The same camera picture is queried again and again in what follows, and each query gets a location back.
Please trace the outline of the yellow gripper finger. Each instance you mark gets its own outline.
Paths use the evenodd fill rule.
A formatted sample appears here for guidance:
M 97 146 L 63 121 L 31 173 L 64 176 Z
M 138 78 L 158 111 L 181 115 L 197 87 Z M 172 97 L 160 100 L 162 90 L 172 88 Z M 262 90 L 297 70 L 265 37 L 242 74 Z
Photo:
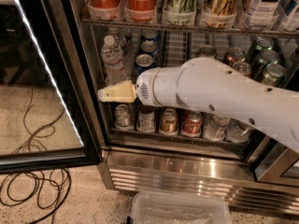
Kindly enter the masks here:
M 126 80 L 107 86 L 97 92 L 101 102 L 133 103 L 137 97 L 135 85 L 131 80 Z

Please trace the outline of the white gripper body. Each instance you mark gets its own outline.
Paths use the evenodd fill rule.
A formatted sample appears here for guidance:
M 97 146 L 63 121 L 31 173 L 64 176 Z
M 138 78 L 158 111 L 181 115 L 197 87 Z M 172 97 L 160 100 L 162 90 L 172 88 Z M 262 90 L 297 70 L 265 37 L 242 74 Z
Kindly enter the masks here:
M 151 68 L 141 73 L 136 80 L 136 93 L 143 105 L 160 105 L 154 92 L 155 78 L 159 71 L 159 68 Z

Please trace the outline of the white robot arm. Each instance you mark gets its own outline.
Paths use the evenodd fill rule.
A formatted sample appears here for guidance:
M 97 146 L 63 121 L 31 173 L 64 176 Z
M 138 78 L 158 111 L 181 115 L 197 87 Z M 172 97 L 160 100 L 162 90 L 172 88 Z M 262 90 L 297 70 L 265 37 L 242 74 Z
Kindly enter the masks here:
M 240 120 L 299 152 L 299 92 L 259 83 L 215 59 L 151 68 L 98 91 L 102 102 L 171 106 Z

